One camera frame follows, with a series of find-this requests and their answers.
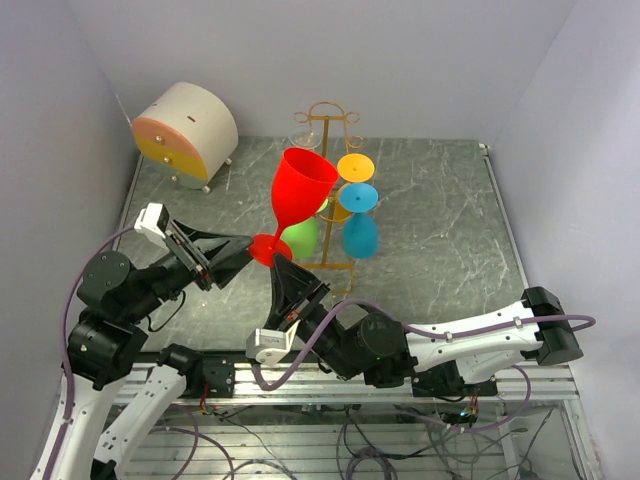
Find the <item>white semicircular drawer cabinet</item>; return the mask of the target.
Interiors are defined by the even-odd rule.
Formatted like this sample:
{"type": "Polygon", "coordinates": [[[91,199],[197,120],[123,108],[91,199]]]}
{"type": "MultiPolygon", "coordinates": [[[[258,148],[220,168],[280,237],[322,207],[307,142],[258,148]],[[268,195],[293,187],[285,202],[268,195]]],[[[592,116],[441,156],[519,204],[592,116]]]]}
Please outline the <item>white semicircular drawer cabinet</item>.
{"type": "Polygon", "coordinates": [[[229,108],[188,82],[172,85],[132,122],[142,156],[172,182],[204,193],[239,143],[229,108]]]}

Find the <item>clear wine glass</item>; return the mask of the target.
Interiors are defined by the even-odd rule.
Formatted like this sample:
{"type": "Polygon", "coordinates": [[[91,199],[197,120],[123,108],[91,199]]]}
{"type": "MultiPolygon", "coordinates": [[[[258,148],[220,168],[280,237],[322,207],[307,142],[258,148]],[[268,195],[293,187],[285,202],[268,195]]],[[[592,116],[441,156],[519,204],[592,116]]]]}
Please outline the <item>clear wine glass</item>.
{"type": "Polygon", "coordinates": [[[289,142],[294,147],[304,148],[307,150],[315,150],[322,142],[322,135],[310,130],[302,128],[293,131],[288,136],[289,142]]]}

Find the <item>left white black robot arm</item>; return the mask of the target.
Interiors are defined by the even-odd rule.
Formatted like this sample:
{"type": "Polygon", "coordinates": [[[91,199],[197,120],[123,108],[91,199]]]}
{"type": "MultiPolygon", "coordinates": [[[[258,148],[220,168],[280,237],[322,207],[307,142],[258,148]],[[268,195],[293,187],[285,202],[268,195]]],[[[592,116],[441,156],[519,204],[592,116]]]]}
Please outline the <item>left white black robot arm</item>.
{"type": "Polygon", "coordinates": [[[148,335],[140,328],[163,303],[200,290],[224,288],[251,260],[252,240],[187,227],[144,208],[133,231],[168,249],[144,269],[119,251],[99,249],[73,294],[85,304],[63,338],[61,398],[34,469],[35,479],[119,479],[154,423],[178,397],[203,387],[203,360],[180,345],[161,351],[142,391],[105,423],[148,335]]]}

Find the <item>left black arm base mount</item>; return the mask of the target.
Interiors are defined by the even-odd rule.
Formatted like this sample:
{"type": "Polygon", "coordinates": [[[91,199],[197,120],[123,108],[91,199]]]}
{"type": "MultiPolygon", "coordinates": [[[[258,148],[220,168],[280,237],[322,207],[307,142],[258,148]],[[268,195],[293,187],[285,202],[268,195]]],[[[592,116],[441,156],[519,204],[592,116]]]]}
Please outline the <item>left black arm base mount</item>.
{"type": "Polygon", "coordinates": [[[235,390],[234,364],[221,357],[205,357],[196,377],[193,394],[206,398],[232,398],[235,390]]]}

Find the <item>aluminium rail frame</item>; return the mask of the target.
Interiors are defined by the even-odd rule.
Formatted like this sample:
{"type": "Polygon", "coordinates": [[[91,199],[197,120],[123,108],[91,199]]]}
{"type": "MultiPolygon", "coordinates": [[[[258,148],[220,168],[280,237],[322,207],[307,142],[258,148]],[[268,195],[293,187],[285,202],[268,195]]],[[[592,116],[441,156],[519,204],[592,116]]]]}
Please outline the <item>aluminium rail frame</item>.
{"type": "MultiPolygon", "coordinates": [[[[584,479],[602,479],[604,473],[595,448],[591,444],[578,389],[567,365],[541,367],[523,362],[522,369],[515,367],[498,371],[489,381],[489,401],[519,402],[524,399],[526,384],[531,384],[529,402],[561,403],[569,416],[568,428],[574,449],[581,462],[584,479]]],[[[210,405],[311,405],[311,404],[391,404],[431,402],[428,396],[419,395],[419,387],[406,380],[399,387],[378,389],[364,383],[363,376],[343,381],[335,375],[325,374],[316,363],[304,362],[281,387],[263,391],[255,382],[248,363],[232,362],[228,358],[214,359],[205,369],[209,374],[225,375],[211,383],[207,401],[210,405]]]]}

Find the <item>orange plastic wine glass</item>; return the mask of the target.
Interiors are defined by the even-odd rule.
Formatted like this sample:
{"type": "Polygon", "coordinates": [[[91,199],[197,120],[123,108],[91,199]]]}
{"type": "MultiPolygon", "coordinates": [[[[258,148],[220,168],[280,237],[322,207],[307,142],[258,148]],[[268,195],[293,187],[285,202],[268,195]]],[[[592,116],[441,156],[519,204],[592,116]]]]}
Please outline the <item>orange plastic wine glass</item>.
{"type": "Polygon", "coordinates": [[[339,202],[341,191],[352,183],[364,183],[369,181],[374,173],[375,166],[373,161],[364,154],[351,153],[344,155],[337,163],[337,171],[343,180],[343,183],[333,194],[333,215],[335,222],[342,223],[349,218],[351,213],[347,211],[339,202]]]}

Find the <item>green plastic wine glass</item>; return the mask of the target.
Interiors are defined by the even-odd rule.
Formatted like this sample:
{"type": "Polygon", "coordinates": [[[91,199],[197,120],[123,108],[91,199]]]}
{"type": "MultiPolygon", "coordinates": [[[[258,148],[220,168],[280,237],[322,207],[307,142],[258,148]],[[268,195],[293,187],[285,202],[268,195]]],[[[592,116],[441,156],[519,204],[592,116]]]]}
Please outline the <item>green plastic wine glass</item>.
{"type": "Polygon", "coordinates": [[[286,228],[282,233],[281,240],[290,248],[294,259],[301,260],[314,253],[319,237],[317,214],[323,212],[328,203],[329,201],[325,199],[315,214],[301,223],[286,228]]]}

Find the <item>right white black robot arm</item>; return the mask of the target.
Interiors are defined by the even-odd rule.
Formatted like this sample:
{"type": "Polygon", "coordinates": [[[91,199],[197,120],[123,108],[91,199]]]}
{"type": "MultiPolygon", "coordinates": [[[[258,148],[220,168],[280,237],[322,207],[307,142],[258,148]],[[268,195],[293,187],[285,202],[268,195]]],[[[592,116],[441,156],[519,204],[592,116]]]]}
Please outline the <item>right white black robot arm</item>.
{"type": "Polygon", "coordinates": [[[553,366],[580,359],[576,332],[595,322],[567,315],[557,296],[537,286],[488,314],[409,325],[365,300],[327,310],[327,284],[281,254],[270,276],[266,328],[293,334],[304,343],[302,355],[314,354],[341,380],[362,376],[369,386],[396,388],[411,379],[421,396],[492,396],[490,379],[499,370],[524,360],[553,366]]]}

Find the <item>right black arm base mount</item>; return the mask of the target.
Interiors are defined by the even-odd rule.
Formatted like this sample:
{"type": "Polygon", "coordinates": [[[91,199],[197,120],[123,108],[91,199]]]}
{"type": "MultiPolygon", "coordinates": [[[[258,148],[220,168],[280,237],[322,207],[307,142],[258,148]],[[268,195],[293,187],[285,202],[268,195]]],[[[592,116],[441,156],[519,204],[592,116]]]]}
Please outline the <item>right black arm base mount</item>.
{"type": "Polygon", "coordinates": [[[432,397],[459,401],[473,395],[493,397],[498,394],[498,388],[491,380],[467,383],[455,364],[443,364],[417,373],[412,378],[412,394],[416,398],[432,397]]]}

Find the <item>blue plastic wine glass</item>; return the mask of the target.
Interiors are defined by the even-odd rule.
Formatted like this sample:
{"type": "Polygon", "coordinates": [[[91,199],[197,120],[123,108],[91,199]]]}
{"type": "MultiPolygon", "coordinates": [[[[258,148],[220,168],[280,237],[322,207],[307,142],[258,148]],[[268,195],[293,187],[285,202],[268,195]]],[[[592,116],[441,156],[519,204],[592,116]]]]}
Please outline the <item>blue plastic wine glass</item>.
{"type": "Polygon", "coordinates": [[[378,251],[378,228],[371,210],[378,203],[377,190],[367,183],[352,183],[339,194],[340,205],[351,214],[342,231],[342,247],[354,259],[368,259],[378,251]]]}

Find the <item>red plastic wine glass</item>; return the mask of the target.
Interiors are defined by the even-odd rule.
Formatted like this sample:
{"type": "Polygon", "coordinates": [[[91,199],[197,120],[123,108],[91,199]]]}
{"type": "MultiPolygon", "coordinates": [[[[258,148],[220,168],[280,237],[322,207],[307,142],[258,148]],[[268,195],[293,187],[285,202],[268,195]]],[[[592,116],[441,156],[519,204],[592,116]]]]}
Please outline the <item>red plastic wine glass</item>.
{"type": "Polygon", "coordinates": [[[290,147],[284,150],[271,187],[271,206],[277,221],[275,234],[257,234],[249,253],[271,267],[276,254],[292,258],[281,240],[283,232],[312,217],[339,179],[336,167],[314,151],[290,147]]]}

